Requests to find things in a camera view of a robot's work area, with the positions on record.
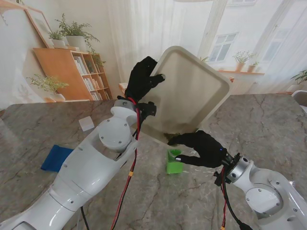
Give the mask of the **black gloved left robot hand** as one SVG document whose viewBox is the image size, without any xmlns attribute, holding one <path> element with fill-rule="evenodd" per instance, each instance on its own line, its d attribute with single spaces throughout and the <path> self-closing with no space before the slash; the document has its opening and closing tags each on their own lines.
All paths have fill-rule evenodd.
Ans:
<svg viewBox="0 0 307 230">
<path fill-rule="evenodd" d="M 135 102 L 141 100 L 151 89 L 165 80 L 164 74 L 151 76 L 157 62 L 150 56 L 138 62 L 130 73 L 129 83 L 125 90 L 125 97 Z"/>
</svg>

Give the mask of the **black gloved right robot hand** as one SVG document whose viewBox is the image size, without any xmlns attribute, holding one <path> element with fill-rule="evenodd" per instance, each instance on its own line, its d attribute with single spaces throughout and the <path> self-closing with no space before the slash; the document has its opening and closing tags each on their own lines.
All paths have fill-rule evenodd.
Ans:
<svg viewBox="0 0 307 230">
<path fill-rule="evenodd" d="M 222 165 L 222 160 L 227 156 L 227 149 L 202 130 L 172 137 L 168 145 L 185 145 L 194 149 L 199 157 L 182 154 L 176 156 L 176 161 L 194 166 L 216 168 Z"/>
</svg>

